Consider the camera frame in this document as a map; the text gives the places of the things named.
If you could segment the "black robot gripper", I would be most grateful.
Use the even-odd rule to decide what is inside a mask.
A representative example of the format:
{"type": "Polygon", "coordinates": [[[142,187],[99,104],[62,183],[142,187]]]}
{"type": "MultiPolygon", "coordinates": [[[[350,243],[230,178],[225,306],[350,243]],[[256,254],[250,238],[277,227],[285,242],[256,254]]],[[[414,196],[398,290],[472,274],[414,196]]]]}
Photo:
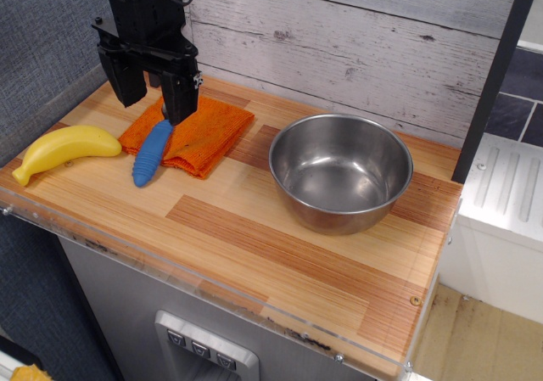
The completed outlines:
{"type": "Polygon", "coordinates": [[[198,49],[182,34],[184,8],[193,0],[109,0],[111,15],[97,17],[98,56],[115,96],[129,107],[147,93],[143,73],[158,79],[163,113],[177,126],[195,113],[201,72],[198,49]]]}

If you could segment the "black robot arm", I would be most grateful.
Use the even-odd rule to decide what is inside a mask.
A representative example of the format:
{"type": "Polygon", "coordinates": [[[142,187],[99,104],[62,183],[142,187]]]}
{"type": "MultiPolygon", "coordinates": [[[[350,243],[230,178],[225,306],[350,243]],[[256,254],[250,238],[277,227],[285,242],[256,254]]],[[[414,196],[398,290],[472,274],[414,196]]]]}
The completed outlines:
{"type": "Polygon", "coordinates": [[[185,0],[109,0],[112,15],[97,17],[98,56],[116,97],[129,107],[159,86],[165,118],[176,126],[198,108],[198,49],[182,34],[185,0]]]}

